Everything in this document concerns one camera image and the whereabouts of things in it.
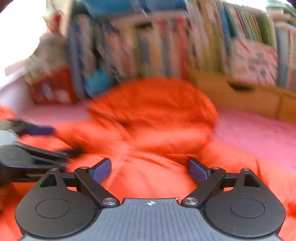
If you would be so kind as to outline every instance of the pink surface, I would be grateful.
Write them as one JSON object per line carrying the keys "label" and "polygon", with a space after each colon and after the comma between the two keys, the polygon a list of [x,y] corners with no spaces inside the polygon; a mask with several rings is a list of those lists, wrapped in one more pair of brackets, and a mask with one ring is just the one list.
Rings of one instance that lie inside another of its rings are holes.
{"label": "pink surface", "polygon": [[[34,106],[20,117],[41,125],[87,120],[86,105]],[[296,125],[226,109],[218,114],[216,140],[296,170]]]}

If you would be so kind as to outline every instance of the metal screw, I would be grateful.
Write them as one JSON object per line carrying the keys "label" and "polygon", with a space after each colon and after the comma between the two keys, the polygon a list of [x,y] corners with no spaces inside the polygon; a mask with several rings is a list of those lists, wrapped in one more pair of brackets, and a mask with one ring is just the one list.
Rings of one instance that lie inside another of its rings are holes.
{"label": "metal screw", "polygon": [[103,204],[105,204],[107,206],[112,206],[116,203],[117,203],[117,200],[113,197],[107,197],[107,198],[103,199]]}
{"label": "metal screw", "polygon": [[195,205],[198,203],[198,199],[196,199],[194,197],[187,197],[184,199],[184,203],[187,205]]}

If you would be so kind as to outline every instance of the orange puffer jacket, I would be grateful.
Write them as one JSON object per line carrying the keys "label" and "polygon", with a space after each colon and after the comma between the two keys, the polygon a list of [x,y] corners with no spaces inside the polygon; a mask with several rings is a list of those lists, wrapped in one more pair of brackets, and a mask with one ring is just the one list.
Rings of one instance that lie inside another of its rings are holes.
{"label": "orange puffer jacket", "polygon": [[[182,200],[196,188],[187,173],[189,157],[227,172],[251,168],[286,209],[280,237],[296,240],[296,173],[212,140],[216,110],[189,83],[166,78],[133,80],[93,100],[88,111],[91,120],[56,125],[54,137],[24,137],[21,141],[48,150],[83,147],[86,154],[71,161],[69,171],[110,158],[112,172],[103,186],[119,200]],[[14,210],[31,186],[11,184],[0,219],[1,241],[21,237]]]}

